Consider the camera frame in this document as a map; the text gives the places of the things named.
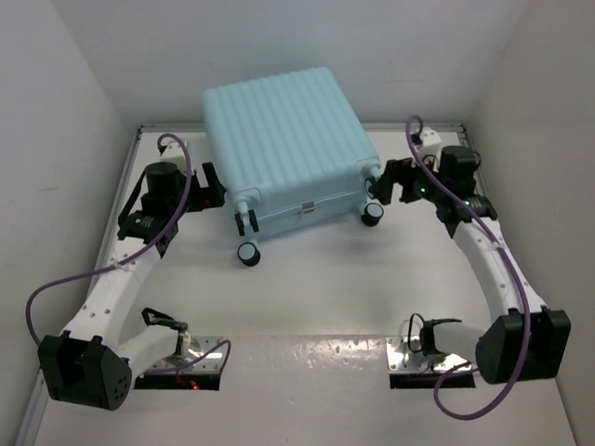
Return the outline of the light blue suitcase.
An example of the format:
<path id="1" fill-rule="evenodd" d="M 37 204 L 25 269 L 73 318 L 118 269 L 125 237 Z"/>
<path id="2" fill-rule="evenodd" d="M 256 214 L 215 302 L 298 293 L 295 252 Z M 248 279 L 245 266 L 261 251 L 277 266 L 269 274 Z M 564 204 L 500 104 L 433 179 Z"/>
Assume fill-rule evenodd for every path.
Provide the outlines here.
<path id="1" fill-rule="evenodd" d="M 245 242 L 362 214 L 377 150 L 325 67 L 207 89 L 205 133 Z"/>

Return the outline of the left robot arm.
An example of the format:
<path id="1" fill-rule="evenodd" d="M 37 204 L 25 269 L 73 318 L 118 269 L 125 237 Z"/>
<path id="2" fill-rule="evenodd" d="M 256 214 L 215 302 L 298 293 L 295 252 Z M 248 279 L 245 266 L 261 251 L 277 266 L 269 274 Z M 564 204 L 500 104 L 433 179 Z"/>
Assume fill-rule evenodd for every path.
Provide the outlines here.
<path id="1" fill-rule="evenodd" d="M 195 172 L 172 162 L 147 165 L 117 222 L 114 259 L 100 274 L 85 303 L 58 335 L 45 336 L 37 349 L 51 399 L 114 411 L 136 378 L 164 359 L 180 358 L 191 336 L 187 323 L 162 312 L 141 312 L 144 330 L 121 341 L 126 317 L 141 285 L 165 256 L 187 213 L 224 204 L 225 189 L 214 165 Z"/>

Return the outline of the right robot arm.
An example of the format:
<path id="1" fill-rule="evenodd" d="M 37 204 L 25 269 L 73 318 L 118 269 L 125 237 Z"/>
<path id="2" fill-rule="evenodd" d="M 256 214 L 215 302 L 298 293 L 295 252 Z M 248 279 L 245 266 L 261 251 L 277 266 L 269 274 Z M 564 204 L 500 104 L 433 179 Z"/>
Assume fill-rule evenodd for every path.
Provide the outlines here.
<path id="1" fill-rule="evenodd" d="M 377 225 L 400 187 L 402 203 L 432 203 L 438 220 L 465 255 L 483 291 L 490 327 L 475 332 L 459 319 L 425 321 L 423 355 L 456 353 L 473 361 L 482 378 L 502 384 L 549 379 L 559 371 L 571 330 L 567 314 L 548 308 L 524 281 L 502 237 L 497 212 L 476 190 L 478 155 L 462 146 L 436 144 L 413 156 L 381 162 L 376 149 L 353 155 L 332 149 L 325 162 L 303 150 L 213 149 L 203 170 L 205 186 L 194 186 L 192 211 L 226 207 L 247 266 L 260 259 L 258 243 L 328 218 L 355 212 Z"/>

